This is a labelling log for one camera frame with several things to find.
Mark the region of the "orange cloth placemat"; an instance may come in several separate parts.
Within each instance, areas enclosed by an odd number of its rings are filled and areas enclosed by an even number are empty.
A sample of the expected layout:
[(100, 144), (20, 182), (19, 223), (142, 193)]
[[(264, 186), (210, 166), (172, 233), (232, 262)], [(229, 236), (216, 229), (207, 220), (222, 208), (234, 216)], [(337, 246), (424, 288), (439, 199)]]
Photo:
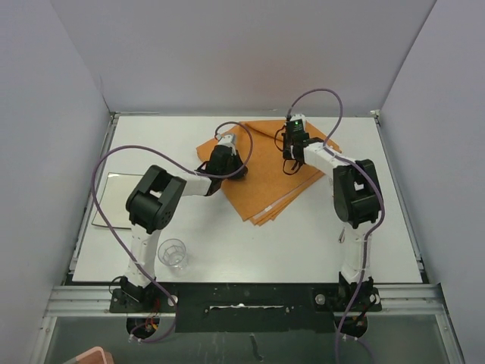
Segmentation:
[(304, 165), (294, 175), (289, 175), (293, 164), (284, 163), (277, 146), (282, 136), (275, 133), (283, 120), (244, 121), (251, 132), (238, 126), (229, 131), (236, 135), (236, 147), (245, 159), (252, 146), (248, 173), (241, 180), (226, 180), (221, 189), (243, 221), (263, 225), (274, 220), (301, 192), (324, 176), (324, 173)]

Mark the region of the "white square plate black rim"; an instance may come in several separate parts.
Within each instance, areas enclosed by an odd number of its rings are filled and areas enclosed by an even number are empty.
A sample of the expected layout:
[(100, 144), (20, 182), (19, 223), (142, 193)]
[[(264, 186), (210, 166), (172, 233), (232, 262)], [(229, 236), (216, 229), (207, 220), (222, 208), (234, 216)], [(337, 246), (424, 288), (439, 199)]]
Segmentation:
[(141, 178), (141, 174), (108, 173), (99, 205), (114, 229), (131, 229), (126, 202)]

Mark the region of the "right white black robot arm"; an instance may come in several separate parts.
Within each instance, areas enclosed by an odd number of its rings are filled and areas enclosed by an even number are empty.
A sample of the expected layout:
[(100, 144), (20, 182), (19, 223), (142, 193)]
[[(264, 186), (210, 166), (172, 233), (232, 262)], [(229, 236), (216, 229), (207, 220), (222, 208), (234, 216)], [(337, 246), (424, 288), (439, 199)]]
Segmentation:
[(340, 239), (346, 245), (339, 272), (346, 285), (339, 288), (336, 298), (341, 307), (352, 310), (364, 301), (361, 287), (371, 279), (371, 235), (385, 215), (376, 168), (370, 159), (346, 157), (325, 140), (311, 137), (305, 127), (303, 115), (286, 118), (282, 128), (283, 160), (294, 162), (288, 174), (307, 165), (333, 181), (333, 208), (344, 224)]

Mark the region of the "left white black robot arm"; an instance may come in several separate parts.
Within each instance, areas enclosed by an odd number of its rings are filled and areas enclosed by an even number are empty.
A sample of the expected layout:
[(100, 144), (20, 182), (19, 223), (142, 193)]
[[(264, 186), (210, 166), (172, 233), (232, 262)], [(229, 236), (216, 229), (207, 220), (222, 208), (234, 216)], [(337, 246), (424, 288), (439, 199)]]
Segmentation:
[(155, 279), (155, 257), (161, 231), (174, 217), (184, 196), (211, 196), (226, 179), (245, 177), (248, 168), (232, 142), (219, 142), (209, 160), (194, 174), (179, 177), (152, 165), (142, 176), (126, 202), (131, 223), (130, 262), (120, 280), (127, 302), (138, 312), (149, 309), (154, 293), (149, 288)]

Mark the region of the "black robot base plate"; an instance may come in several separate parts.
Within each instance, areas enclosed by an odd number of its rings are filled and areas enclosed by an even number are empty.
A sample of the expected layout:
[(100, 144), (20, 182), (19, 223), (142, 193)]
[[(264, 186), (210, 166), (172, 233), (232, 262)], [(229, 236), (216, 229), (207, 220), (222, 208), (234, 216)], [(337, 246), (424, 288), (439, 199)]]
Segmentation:
[(369, 313), (382, 309), (375, 286), (352, 284), (165, 284), (149, 285), (140, 301), (120, 288), (109, 311), (127, 315), (127, 331), (142, 339), (154, 335), (162, 319), (173, 318), (182, 333), (343, 332), (362, 335)]

